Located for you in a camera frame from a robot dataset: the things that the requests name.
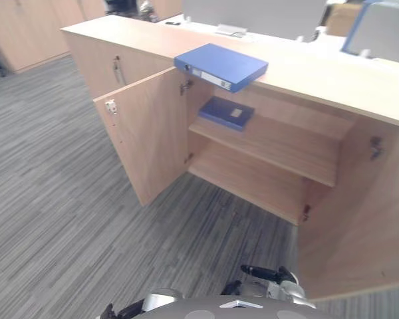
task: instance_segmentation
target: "blue folder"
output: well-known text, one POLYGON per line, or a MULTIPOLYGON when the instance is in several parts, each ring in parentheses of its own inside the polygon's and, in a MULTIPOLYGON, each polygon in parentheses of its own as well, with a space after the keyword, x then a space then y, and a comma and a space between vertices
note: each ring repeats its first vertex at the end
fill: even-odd
POLYGON ((174 65, 185 73, 237 92, 265 74, 268 63, 210 43, 177 56, 174 65))
POLYGON ((199 110, 198 115, 234 130, 242 131, 253 114, 253 108, 213 96, 199 110))

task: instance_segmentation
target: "wooden panel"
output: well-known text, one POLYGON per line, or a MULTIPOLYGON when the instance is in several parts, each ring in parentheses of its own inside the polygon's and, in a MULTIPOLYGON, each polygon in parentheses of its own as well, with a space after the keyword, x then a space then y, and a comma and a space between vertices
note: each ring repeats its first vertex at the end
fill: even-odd
POLYGON ((267 163, 335 185, 336 140, 259 115, 254 115, 242 132, 201 117, 189 129, 267 163))
POLYGON ((254 85, 399 126, 399 69, 342 53, 317 54, 305 43, 242 39, 108 16, 65 29, 145 53, 175 56, 214 43, 269 62, 254 85))
POLYGON ((349 132, 336 187, 299 228, 299 268, 310 298, 399 284, 399 128, 362 119, 349 132))
POLYGON ((0 1, 0 56, 12 71, 43 59, 27 20, 22 1, 0 1))
POLYGON ((103 0, 74 0, 80 5, 85 20, 97 19, 105 15, 105 4, 103 0))
POLYGON ((60 28, 84 21, 77 0, 52 0, 51 5, 59 20, 60 28))
POLYGON ((35 41, 42 52, 42 59, 36 63, 67 52, 67 44, 59 31, 60 22, 50 1, 21 0, 21 2, 27 15, 25 23, 31 28, 32 41, 35 41))
POLYGON ((68 51, 49 1, 0 1, 0 56, 12 71, 68 51))
POLYGON ((346 135, 357 118, 356 114, 350 112, 258 86, 248 86, 237 93, 216 88, 215 95, 248 105, 255 109, 256 114, 266 118, 337 140, 346 135))
POLYGON ((303 209, 301 177, 210 142, 192 159, 189 172, 295 225, 303 209))
POLYGON ((182 13, 182 0, 150 0, 160 20, 182 13))
POLYGON ((168 60, 120 45, 68 33, 65 38, 93 98, 172 66, 168 60), (116 56, 122 77, 114 70, 116 56))
POLYGON ((143 205, 186 170, 186 97, 179 90, 183 81, 181 72, 169 68, 94 100, 97 108, 115 100, 117 114, 101 115, 108 116, 104 123, 143 205))

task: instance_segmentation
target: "open cabinet door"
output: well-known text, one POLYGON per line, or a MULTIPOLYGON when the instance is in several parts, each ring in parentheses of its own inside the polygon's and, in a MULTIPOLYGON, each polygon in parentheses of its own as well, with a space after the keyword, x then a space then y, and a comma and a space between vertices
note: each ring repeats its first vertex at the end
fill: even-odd
POLYGON ((336 187, 299 227, 299 270, 313 300, 399 285, 399 128, 361 119, 348 133, 336 187))
POLYGON ((169 68, 94 100, 143 205, 186 170, 186 97, 180 94, 184 81, 180 71, 169 68), (107 108, 111 101, 115 112, 107 108))

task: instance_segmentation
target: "office floor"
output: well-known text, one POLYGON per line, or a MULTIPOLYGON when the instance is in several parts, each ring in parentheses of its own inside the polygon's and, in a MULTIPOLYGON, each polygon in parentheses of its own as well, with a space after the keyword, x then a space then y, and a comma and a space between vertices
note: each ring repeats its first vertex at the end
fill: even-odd
MULTIPOLYGON (((295 240, 188 173, 139 206, 71 58, 0 78, 0 318, 94 318, 159 286, 217 294, 241 263, 295 269, 295 240)), ((319 308, 399 318, 399 289, 319 308)))

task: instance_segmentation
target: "door latch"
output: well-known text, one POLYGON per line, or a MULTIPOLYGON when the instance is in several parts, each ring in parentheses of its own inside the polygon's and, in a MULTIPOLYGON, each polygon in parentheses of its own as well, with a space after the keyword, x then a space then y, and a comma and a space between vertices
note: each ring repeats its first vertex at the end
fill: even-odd
POLYGON ((106 109, 108 112, 116 115, 117 114, 117 104, 115 104, 115 100, 109 100, 105 102, 106 109))
POLYGON ((192 80, 188 80, 186 81, 185 84, 181 84, 180 85, 180 95, 184 95, 185 91, 189 90, 191 88, 191 86, 194 85, 194 82, 192 80))

